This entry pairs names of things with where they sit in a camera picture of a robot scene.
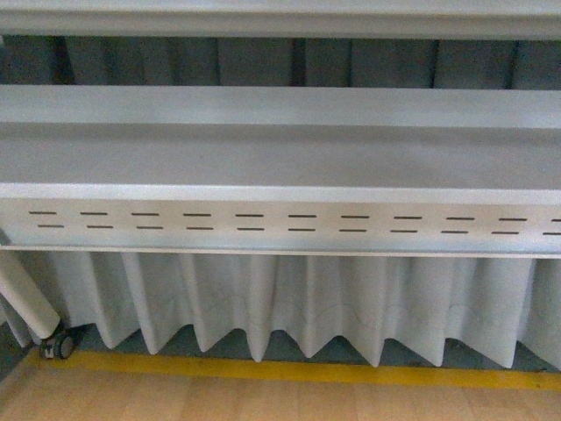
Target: yellow stripe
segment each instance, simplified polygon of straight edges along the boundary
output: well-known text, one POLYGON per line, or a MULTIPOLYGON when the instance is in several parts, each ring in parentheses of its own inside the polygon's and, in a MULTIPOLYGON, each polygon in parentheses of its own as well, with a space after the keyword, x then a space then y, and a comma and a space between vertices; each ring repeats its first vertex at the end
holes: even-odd
POLYGON ((251 360, 75 351, 68 360, 41 360, 37 350, 26 358, 39 368, 81 368, 119 373, 149 373, 296 382, 349 382, 561 392, 561 375, 517 371, 426 367, 370 367, 251 360))

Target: wooden floor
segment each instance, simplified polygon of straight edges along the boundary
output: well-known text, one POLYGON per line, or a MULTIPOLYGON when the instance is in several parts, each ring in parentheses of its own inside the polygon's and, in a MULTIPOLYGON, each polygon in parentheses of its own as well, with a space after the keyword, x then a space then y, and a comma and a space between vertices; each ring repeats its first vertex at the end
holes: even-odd
POLYGON ((115 373, 20 364, 0 420, 561 420, 561 394, 115 373))

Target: caster wheel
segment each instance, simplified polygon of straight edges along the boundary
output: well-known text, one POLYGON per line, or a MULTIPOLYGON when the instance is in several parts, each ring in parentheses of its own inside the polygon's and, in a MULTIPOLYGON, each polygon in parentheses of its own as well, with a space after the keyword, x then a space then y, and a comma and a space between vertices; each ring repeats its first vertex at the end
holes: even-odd
POLYGON ((65 360, 74 351, 74 340, 67 333, 59 333, 54 337, 54 358, 65 360))
POLYGON ((65 360, 72 354, 74 347, 74 340, 70 334, 62 331, 41 342, 39 356, 46 360, 65 360))

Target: white curtain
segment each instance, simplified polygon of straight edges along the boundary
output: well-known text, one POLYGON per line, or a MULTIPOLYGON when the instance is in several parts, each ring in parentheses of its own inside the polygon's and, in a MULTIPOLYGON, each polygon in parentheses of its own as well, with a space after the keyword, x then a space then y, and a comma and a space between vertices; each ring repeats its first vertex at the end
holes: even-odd
MULTIPOLYGON (((109 348, 138 328, 157 353, 184 325, 205 351, 235 328, 261 360, 282 329, 307 357, 345 336, 376 366, 393 338, 431 363, 459 339, 503 367, 520 340, 561 368, 561 260, 21 253, 65 321, 109 348)), ((29 340, 6 306, 12 330, 29 340)))

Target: white metal shelf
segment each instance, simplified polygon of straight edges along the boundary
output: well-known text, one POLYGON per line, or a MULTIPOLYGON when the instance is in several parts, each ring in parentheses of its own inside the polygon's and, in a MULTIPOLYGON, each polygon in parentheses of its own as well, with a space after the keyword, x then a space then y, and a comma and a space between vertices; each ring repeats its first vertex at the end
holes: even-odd
POLYGON ((560 95, 2 87, 2 248, 558 257, 560 95))
POLYGON ((0 32, 59 35, 560 39, 555 0, 0 1, 0 32))

